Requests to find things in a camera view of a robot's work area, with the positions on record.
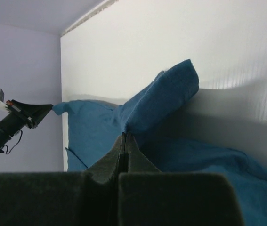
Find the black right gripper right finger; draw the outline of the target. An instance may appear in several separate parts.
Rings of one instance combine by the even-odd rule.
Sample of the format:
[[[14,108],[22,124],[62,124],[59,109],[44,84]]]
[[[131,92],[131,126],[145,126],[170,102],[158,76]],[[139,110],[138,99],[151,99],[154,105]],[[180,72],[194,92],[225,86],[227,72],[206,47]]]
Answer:
[[[125,172],[118,178],[121,226],[242,226],[230,182],[211,173],[163,173],[125,135]]]

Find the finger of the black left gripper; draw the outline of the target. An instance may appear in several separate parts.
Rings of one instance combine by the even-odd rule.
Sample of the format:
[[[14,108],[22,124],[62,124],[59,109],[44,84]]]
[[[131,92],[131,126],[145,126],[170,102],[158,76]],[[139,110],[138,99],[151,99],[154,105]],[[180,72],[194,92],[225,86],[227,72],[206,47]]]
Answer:
[[[52,110],[53,105],[36,105],[35,110],[33,112],[33,122],[34,127],[37,127],[41,121],[47,116],[47,114]]]

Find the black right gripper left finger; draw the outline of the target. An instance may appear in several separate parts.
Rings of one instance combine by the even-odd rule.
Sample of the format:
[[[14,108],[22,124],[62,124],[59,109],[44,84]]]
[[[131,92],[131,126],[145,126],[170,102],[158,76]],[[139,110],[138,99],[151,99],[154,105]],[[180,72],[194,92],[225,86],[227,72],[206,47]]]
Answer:
[[[125,134],[85,171],[0,173],[0,226],[116,226]]]

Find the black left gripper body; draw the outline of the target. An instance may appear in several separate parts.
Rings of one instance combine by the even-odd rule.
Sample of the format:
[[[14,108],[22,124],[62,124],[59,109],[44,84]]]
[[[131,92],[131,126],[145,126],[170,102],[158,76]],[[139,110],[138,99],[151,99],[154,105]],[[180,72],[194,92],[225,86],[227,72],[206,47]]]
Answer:
[[[9,141],[24,126],[36,128],[44,118],[44,105],[7,101],[9,114],[0,121],[1,139]]]

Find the teal blue t-shirt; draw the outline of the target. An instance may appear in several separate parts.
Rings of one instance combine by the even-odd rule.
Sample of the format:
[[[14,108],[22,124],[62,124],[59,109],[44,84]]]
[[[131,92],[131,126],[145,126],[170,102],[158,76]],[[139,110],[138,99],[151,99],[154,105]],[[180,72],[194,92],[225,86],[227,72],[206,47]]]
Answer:
[[[122,105],[100,100],[73,100],[54,106],[68,115],[68,170],[82,171],[100,160],[123,132],[164,172],[217,173],[233,185],[246,225],[267,226],[267,169],[245,153],[187,139],[154,134],[160,123],[198,91],[199,78],[190,60],[160,72]]]

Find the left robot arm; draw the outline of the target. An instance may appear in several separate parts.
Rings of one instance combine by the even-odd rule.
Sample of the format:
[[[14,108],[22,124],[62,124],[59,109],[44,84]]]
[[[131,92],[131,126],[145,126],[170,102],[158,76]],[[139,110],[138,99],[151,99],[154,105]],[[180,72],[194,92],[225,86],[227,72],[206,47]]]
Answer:
[[[12,150],[7,146],[7,142],[17,134],[20,134],[20,141],[23,136],[23,127],[36,128],[52,110],[53,105],[31,105],[8,100],[4,107],[8,115],[0,120],[0,153],[10,154]]]

